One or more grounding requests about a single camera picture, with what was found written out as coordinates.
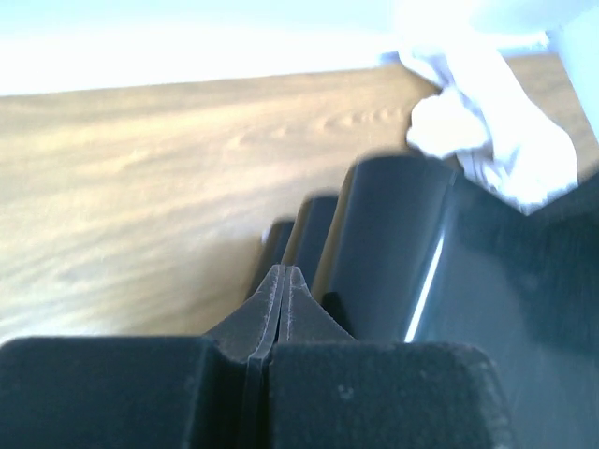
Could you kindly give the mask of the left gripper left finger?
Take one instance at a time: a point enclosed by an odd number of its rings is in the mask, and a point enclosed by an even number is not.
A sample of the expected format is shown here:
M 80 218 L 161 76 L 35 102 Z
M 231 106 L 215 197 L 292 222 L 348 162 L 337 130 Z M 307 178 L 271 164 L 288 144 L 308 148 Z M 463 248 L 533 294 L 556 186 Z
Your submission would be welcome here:
M 206 334 L 1 348 L 5 448 L 255 448 L 285 269 Z

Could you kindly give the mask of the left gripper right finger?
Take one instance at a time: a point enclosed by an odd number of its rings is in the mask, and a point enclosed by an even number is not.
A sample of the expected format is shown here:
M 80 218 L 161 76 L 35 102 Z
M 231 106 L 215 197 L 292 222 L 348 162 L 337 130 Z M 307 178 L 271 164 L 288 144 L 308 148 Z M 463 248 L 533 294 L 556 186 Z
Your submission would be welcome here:
M 509 448 L 489 358 L 450 343 L 353 339 L 285 270 L 269 366 L 272 448 Z

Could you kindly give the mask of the black drawer cabinet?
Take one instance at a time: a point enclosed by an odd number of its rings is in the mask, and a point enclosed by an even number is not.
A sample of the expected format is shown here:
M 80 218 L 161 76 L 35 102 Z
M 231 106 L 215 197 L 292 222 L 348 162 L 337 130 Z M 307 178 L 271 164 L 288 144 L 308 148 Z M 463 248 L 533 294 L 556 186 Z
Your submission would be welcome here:
M 525 215 L 431 159 L 345 179 L 311 279 L 353 339 L 450 343 L 493 364 L 509 448 L 598 444 L 598 180 Z

